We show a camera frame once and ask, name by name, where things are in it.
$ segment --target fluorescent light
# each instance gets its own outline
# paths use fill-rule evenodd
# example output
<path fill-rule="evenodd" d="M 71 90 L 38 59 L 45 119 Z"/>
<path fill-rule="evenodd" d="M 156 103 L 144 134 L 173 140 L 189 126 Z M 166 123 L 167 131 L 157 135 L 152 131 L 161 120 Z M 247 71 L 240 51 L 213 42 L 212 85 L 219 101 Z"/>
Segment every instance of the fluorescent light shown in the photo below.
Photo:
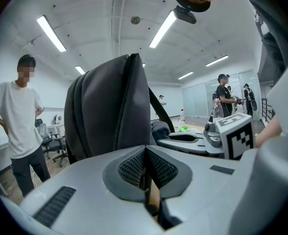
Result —
<path fill-rule="evenodd" d="M 85 73 L 85 71 L 81 68 L 81 66 L 75 66 L 78 72 L 80 72 L 82 75 Z"/>
<path fill-rule="evenodd" d="M 42 27 L 43 31 L 46 33 L 46 35 L 49 37 L 49 39 L 52 41 L 52 43 L 58 48 L 60 52 L 66 51 L 66 48 L 63 46 L 63 44 L 58 39 L 57 35 L 49 25 L 47 19 L 45 16 L 40 17 L 37 20 L 40 27 Z"/>
<path fill-rule="evenodd" d="M 187 77 L 187 76 L 190 76 L 191 74 L 193 74 L 193 72 L 190 72 L 190 73 L 188 73 L 188 74 L 186 74 L 186 75 L 184 75 L 184 76 L 182 76 L 182 77 L 179 77 L 178 79 L 180 80 L 180 79 L 182 79 L 182 78 L 185 78 L 185 77 Z"/>
<path fill-rule="evenodd" d="M 224 59 L 227 59 L 227 58 L 228 58 L 228 56 L 224 56 L 224 57 L 221 57 L 221 58 L 219 58 L 219 59 L 217 59 L 217 60 L 214 60 L 213 62 L 207 64 L 206 67 L 208 67 L 208 66 L 210 66 L 210 65 L 213 65 L 213 64 L 215 64 L 215 63 L 218 63 L 218 62 L 220 62 L 220 61 L 222 61 L 222 60 L 224 60 Z"/>
<path fill-rule="evenodd" d="M 176 17 L 174 15 L 174 12 L 170 11 L 168 17 L 166 18 L 166 20 L 164 21 L 163 25 L 158 30 L 156 36 L 154 37 L 154 39 L 151 42 L 149 47 L 155 48 L 158 45 L 160 40 L 163 38 L 163 36 L 169 30 L 169 28 L 172 26 L 172 24 L 174 23 L 175 20 L 176 20 Z"/>

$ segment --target floor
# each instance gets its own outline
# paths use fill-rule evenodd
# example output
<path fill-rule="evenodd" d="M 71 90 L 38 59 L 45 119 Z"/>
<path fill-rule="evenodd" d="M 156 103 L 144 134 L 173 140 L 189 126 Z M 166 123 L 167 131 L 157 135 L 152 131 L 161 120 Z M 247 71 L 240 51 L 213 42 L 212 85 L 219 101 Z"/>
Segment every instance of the floor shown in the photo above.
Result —
<path fill-rule="evenodd" d="M 202 118 L 187 118 L 185 121 L 184 126 L 187 126 L 189 128 L 196 128 L 200 131 L 203 131 L 205 124 L 207 123 L 207 119 L 202 119 Z M 264 125 L 261 121 L 253 121 L 253 133 L 260 133 L 262 130 L 264 129 Z M 62 165 L 63 167 L 60 168 L 59 167 L 59 159 L 54 163 L 53 160 L 51 159 L 52 157 L 56 156 L 57 153 L 53 153 L 51 152 L 49 154 L 50 159 L 47 159 L 47 156 L 45 154 L 45 158 L 46 158 L 46 163 L 47 163 L 47 167 L 50 173 L 50 176 L 53 177 L 54 175 L 56 175 L 57 173 L 59 173 L 60 171 L 62 171 L 64 168 L 66 168 L 67 166 L 69 166 L 69 161 L 67 158 L 65 158 L 62 161 Z M 39 179 L 39 177 L 36 175 L 36 173 L 34 173 L 31 169 L 31 175 L 34 176 L 34 187 L 41 185 L 41 180 Z M 2 175 L 0 175 L 0 182 L 2 184 L 2 186 L 5 188 L 5 190 L 8 192 L 8 198 L 13 201 L 14 203 L 16 203 L 17 205 L 19 205 L 21 203 L 21 201 L 23 200 L 21 191 L 17 185 L 16 179 L 12 174 L 12 169 L 7 170 L 5 173 L 3 173 Z"/>
<path fill-rule="evenodd" d="M 58 155 L 57 152 L 50 152 L 49 153 L 50 159 L 47 159 L 47 155 L 45 154 L 46 164 L 47 164 L 47 167 L 48 167 L 48 170 L 49 170 L 51 177 L 53 177 L 54 175 L 56 175 L 57 173 L 62 171 L 64 168 L 66 168 L 67 166 L 70 165 L 68 159 L 64 158 L 62 161 L 62 168 L 59 167 L 60 159 L 57 159 L 55 163 L 52 160 L 52 158 L 54 156 L 57 156 L 57 155 Z M 42 181 L 39 179 L 39 177 L 36 175 L 36 173 L 33 172 L 32 169 L 30 169 L 30 172 L 31 172 L 31 175 L 33 177 L 34 187 L 40 186 L 42 184 Z M 7 170 L 5 173 L 0 175 L 0 183 L 2 184 L 4 189 L 7 191 L 8 198 L 12 202 L 19 205 L 23 200 L 23 196 L 22 196 L 22 193 L 18 187 L 16 179 L 12 174 L 12 169 Z"/>

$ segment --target office chair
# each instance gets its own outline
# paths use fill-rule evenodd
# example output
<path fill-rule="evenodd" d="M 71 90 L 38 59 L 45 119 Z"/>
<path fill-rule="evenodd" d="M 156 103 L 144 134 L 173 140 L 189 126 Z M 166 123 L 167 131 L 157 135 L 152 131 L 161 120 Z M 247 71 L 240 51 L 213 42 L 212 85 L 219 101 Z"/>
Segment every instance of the office chair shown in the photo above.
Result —
<path fill-rule="evenodd" d="M 65 137 L 60 137 L 58 138 L 59 134 L 54 134 L 53 132 L 50 132 L 50 136 L 47 132 L 46 124 L 43 123 L 41 119 L 36 119 L 35 120 L 35 127 L 40 134 L 41 138 L 43 139 L 42 142 L 42 147 L 43 147 L 43 152 L 47 153 L 47 158 L 50 159 L 49 157 L 49 152 L 50 151 L 57 151 L 57 153 L 60 153 L 60 155 L 54 157 L 52 160 L 56 162 L 56 159 L 61 159 L 59 162 L 59 167 L 62 167 L 62 161 L 64 158 L 68 157 L 67 152 L 66 152 L 66 140 Z"/>

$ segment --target white ceiling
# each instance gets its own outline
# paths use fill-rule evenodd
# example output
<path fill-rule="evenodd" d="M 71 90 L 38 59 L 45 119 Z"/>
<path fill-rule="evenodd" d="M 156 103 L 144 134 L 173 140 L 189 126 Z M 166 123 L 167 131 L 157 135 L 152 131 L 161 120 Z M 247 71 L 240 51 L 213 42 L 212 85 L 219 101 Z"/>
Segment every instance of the white ceiling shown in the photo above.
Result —
<path fill-rule="evenodd" d="M 4 12 L 8 34 L 67 80 L 79 76 L 75 66 L 91 70 L 114 57 L 139 53 L 151 82 L 184 83 L 212 72 L 215 57 L 228 63 L 251 60 L 254 27 L 247 0 L 217 0 L 195 25 L 177 20 L 155 49 L 149 44 L 175 0 L 12 0 Z M 36 20 L 46 15 L 67 51 L 60 53 Z M 142 20 L 130 22 L 132 16 Z M 193 71 L 182 80 L 177 78 Z"/>

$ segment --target hand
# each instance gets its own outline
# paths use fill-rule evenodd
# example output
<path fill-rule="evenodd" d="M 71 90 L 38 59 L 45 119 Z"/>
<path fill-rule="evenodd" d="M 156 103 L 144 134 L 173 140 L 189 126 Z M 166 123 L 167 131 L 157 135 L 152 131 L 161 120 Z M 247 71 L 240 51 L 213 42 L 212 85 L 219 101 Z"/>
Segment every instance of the hand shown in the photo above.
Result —
<path fill-rule="evenodd" d="M 1 126 L 3 127 L 3 130 L 5 131 L 6 135 L 8 136 L 9 135 L 9 131 L 8 131 L 7 124 L 4 122 Z"/>

